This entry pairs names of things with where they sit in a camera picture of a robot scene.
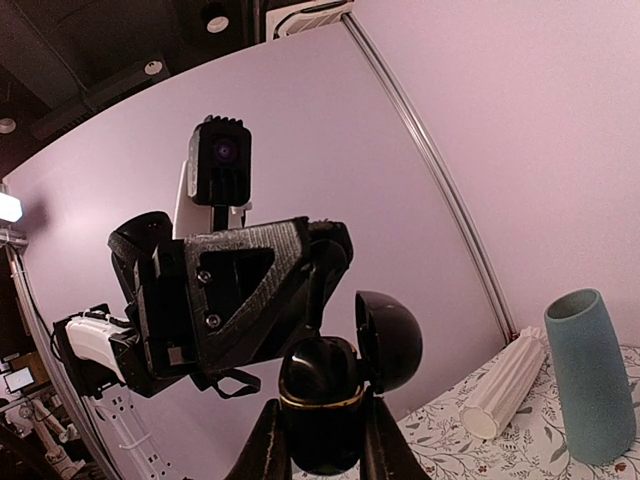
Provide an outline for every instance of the black ceiling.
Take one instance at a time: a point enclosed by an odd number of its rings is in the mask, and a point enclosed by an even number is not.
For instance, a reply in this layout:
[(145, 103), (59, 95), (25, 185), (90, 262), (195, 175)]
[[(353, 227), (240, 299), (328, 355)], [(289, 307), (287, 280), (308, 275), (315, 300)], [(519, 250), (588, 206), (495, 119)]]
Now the black ceiling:
[[(115, 100), (96, 100), (96, 90), (115, 77), (129, 79), (135, 65), (161, 59), (163, 73), (175, 75), (255, 45), (263, 41), (270, 4), (300, 2), (0, 0), (0, 118), (17, 124), (0, 135), (0, 178), (92, 114), (152, 84), (127, 80)], [(208, 33), (201, 18), (212, 3), (229, 18), (217, 34)], [(77, 119), (68, 122), (69, 112)]]

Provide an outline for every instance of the ceiling vent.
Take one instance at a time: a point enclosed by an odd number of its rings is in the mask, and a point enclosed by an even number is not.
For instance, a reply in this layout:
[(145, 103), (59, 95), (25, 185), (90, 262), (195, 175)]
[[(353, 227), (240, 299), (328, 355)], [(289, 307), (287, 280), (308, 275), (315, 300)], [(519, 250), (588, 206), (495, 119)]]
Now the ceiling vent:
[(342, 14), (352, 8), (353, 0), (314, 0), (270, 10), (266, 16), (266, 39), (277, 40), (339, 22)]

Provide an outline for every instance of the floral tablecloth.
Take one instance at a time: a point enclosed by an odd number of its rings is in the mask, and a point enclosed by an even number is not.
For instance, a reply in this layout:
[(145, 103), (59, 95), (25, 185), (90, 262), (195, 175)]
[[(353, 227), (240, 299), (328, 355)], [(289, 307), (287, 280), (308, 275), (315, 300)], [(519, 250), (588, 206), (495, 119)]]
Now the floral tablecloth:
[[(633, 391), (636, 415), (640, 408), (640, 348), (621, 347)], [(460, 423), (458, 408), (498, 355), (433, 402), (398, 424), (423, 468), (434, 480), (640, 480), (640, 437), (616, 461), (594, 467), (571, 459), (565, 443), (553, 365), (547, 357), (531, 391), (502, 436), (480, 440)], [(298, 473), (296, 480), (327, 478), (358, 480), (357, 467), (335, 477)]]

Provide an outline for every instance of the pink wall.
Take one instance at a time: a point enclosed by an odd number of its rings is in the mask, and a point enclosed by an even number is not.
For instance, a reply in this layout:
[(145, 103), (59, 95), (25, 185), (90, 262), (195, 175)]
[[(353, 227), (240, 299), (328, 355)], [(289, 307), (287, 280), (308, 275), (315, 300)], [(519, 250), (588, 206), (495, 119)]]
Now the pink wall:
[[(24, 202), (26, 263), (49, 321), (99, 302), (124, 306), (106, 239), (149, 210), (172, 212), (180, 165), (205, 115), (253, 132), (251, 223), (294, 215), (347, 223), (352, 269), (324, 332), (354, 339), (354, 293), (388, 292), (420, 320), (417, 377), (388, 396), (414, 409), (501, 346), (476, 273), (448, 211), (366, 62), (335, 25), (240, 52), (170, 79), (101, 113), (8, 177)], [(266, 398), (278, 363), (254, 367), (259, 396), (223, 401), (183, 380), (136, 399), (171, 461), (193, 478), (222, 478)], [(128, 473), (130, 465), (121, 456)]]
[(520, 326), (599, 288), (640, 344), (640, 3), (358, 1)]

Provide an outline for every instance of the blue vase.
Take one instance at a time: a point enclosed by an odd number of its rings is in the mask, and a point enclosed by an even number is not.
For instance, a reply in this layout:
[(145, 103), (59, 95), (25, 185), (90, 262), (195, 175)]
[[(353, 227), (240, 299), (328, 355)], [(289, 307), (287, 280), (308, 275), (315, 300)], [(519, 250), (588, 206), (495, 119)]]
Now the blue vase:
[(611, 462), (634, 441), (636, 419), (602, 295), (594, 289), (565, 295), (547, 309), (545, 325), (569, 453), (591, 465)]

